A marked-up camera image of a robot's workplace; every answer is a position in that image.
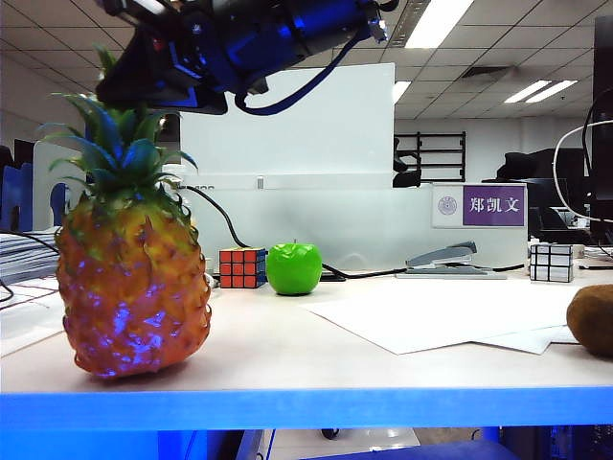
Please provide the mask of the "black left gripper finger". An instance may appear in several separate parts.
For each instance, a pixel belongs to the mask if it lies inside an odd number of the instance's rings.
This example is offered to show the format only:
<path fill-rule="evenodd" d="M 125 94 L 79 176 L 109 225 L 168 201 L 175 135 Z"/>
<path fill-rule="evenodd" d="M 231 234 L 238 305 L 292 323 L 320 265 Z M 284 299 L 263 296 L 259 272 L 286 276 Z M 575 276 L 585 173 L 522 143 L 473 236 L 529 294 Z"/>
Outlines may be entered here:
<path fill-rule="evenodd" d="M 147 104 L 155 108 L 210 115 L 223 115 L 227 112 L 225 96 L 206 86 L 148 84 L 143 86 L 143 93 Z"/>
<path fill-rule="evenodd" d="M 96 88 L 106 104 L 166 104 L 178 97 L 170 81 L 171 59 L 165 40 L 137 28 L 123 54 Z"/>

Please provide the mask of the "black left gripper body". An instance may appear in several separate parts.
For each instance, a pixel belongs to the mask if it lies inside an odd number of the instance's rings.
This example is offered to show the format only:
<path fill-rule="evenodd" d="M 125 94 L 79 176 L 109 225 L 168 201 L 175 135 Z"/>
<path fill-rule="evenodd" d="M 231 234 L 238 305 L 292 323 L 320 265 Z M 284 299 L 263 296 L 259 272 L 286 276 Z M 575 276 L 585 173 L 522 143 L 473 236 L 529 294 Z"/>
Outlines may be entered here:
<path fill-rule="evenodd" d="M 285 1 L 106 1 L 105 11 L 167 42 L 174 86 L 238 92 L 287 65 Z"/>

